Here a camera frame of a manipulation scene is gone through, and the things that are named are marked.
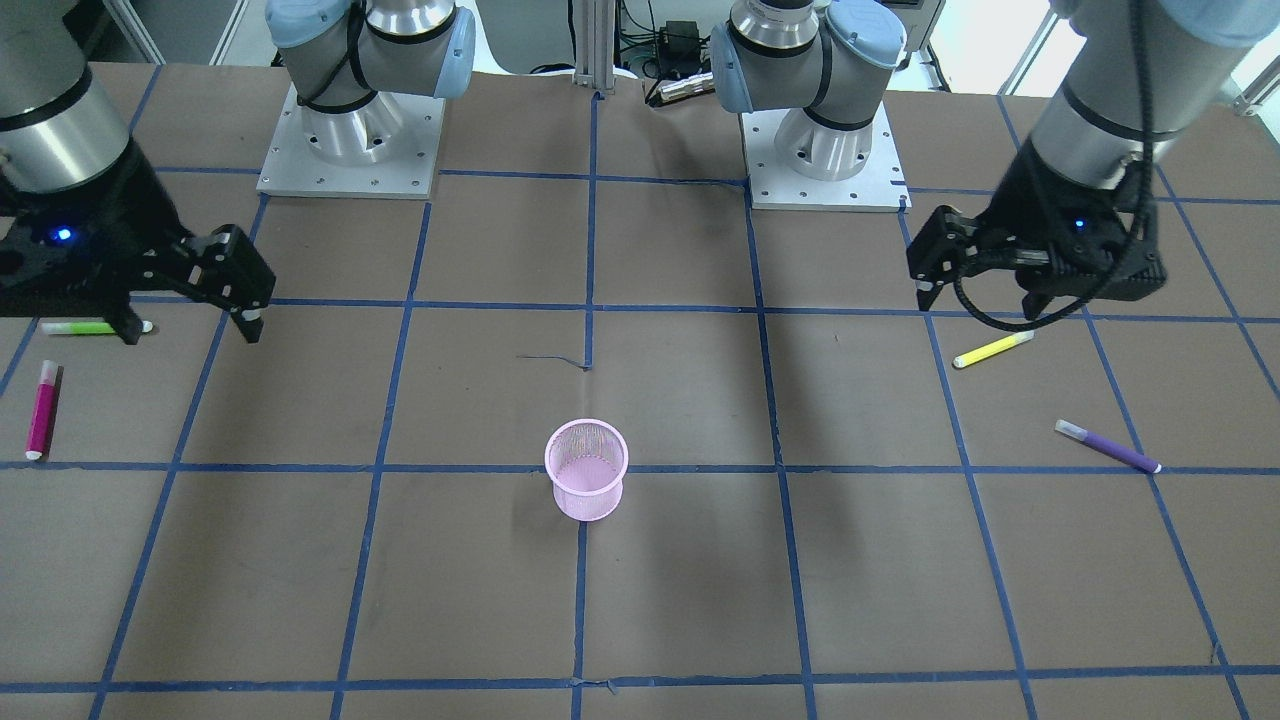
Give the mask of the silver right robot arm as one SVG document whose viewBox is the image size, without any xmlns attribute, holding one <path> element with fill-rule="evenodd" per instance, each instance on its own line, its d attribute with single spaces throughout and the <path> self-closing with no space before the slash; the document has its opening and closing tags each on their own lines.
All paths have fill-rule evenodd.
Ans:
<svg viewBox="0 0 1280 720">
<path fill-rule="evenodd" d="M 474 14 L 453 1 L 270 1 L 265 19 L 314 154 L 390 156 L 393 94 L 453 99 L 474 68 Z M 230 314 L 250 343 L 276 282 L 247 234 L 200 236 L 49 1 L 3 4 L 4 316 L 96 316 L 134 345 L 137 290 Z"/>
</svg>

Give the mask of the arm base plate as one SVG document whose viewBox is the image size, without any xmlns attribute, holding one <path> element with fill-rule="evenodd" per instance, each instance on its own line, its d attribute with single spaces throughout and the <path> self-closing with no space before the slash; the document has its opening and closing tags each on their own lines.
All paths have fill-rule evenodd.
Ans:
<svg viewBox="0 0 1280 720">
<path fill-rule="evenodd" d="M 306 108 L 289 88 L 256 188 L 273 197 L 426 201 L 447 102 L 379 94 L 346 114 Z"/>
<path fill-rule="evenodd" d="M 751 205 L 785 211 L 896 213 L 913 201 L 884 105 L 870 124 L 836 131 L 801 109 L 739 117 Z"/>
</svg>

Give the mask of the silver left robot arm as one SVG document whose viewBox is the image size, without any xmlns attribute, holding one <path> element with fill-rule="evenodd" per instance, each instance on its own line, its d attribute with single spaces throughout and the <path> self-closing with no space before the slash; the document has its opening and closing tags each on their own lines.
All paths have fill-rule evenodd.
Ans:
<svg viewBox="0 0 1280 720">
<path fill-rule="evenodd" d="M 946 286 L 1007 332 L 1096 299 L 1161 290 L 1155 172 L 1254 45 L 1275 1 L 1053 1 L 1084 38 L 1048 106 L 977 217 L 941 205 L 906 250 L 920 310 Z M 719 104 L 781 110 L 778 150 L 817 181 L 861 169 L 872 123 L 905 49 L 877 1 L 737 1 L 710 36 Z"/>
</svg>

